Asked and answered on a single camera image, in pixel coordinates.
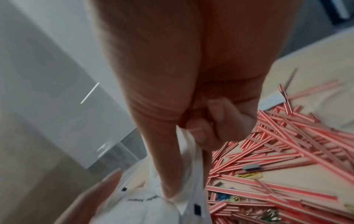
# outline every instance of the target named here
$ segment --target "white wall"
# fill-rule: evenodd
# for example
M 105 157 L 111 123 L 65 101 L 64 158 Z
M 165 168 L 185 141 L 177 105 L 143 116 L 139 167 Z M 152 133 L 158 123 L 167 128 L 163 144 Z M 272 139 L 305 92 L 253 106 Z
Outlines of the white wall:
M 135 128 L 100 86 L 80 104 L 95 84 L 9 0 L 0 1 L 0 103 L 86 168 L 100 146 Z
M 83 0 L 11 1 L 128 111 L 93 35 Z

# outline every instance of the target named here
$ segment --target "white fabric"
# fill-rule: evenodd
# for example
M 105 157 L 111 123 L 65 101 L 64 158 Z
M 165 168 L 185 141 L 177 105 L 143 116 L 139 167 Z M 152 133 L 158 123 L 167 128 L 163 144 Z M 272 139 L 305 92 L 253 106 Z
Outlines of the white fabric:
M 181 192 L 169 200 L 163 196 L 160 176 L 148 153 L 150 163 L 148 186 L 114 194 L 91 223 L 212 223 L 203 191 L 202 151 L 187 130 L 176 127 L 176 134 L 183 161 Z M 201 216 L 194 214 L 195 204 L 201 207 Z

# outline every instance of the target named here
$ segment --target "beige table surface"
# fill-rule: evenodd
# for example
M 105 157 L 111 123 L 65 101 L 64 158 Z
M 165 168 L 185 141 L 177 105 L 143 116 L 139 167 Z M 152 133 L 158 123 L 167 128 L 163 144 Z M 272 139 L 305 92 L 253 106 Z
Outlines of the beige table surface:
M 277 60 L 264 82 L 262 96 L 277 90 L 278 84 L 285 83 L 296 67 L 299 70 L 288 89 L 288 95 L 333 79 L 339 79 L 341 82 L 353 80 L 354 29 L 333 35 Z M 311 111 L 312 101 L 309 101 L 308 98 L 292 103 L 294 105 L 301 104 L 305 106 L 307 111 Z M 354 105 L 354 99 L 346 104 Z M 353 113 L 353 111 L 347 110 L 339 110 L 338 112 Z M 133 178 L 128 188 L 141 184 L 147 177 L 148 168 L 145 163 L 136 172 L 136 178 Z M 354 186 L 319 165 L 264 172 L 261 180 L 328 192 L 337 195 L 343 204 L 354 205 Z M 224 182 L 224 186 L 243 187 L 229 182 Z M 331 206 L 344 209 L 339 203 L 331 203 Z

